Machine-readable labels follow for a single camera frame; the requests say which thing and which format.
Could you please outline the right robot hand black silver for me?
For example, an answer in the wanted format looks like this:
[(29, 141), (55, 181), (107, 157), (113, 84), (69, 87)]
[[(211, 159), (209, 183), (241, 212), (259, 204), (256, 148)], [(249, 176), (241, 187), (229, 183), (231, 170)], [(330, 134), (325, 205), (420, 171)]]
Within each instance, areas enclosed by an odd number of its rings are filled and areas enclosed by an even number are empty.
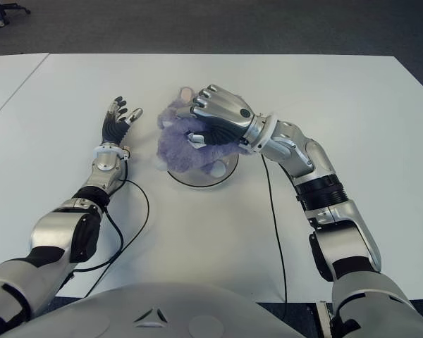
[(191, 132), (188, 139), (212, 146), (244, 142), (255, 120), (255, 113), (244, 99), (215, 84), (192, 99), (190, 115), (204, 123), (205, 130)]

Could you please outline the left robot hand black silver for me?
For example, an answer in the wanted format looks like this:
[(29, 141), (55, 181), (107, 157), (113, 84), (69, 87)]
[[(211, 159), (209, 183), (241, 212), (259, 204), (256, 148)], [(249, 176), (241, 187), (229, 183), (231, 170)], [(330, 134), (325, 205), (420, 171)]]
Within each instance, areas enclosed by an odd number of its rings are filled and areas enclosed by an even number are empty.
[(129, 111), (126, 106), (127, 102), (122, 96), (109, 105), (102, 125), (102, 144), (120, 146), (131, 125), (142, 116), (141, 108)]

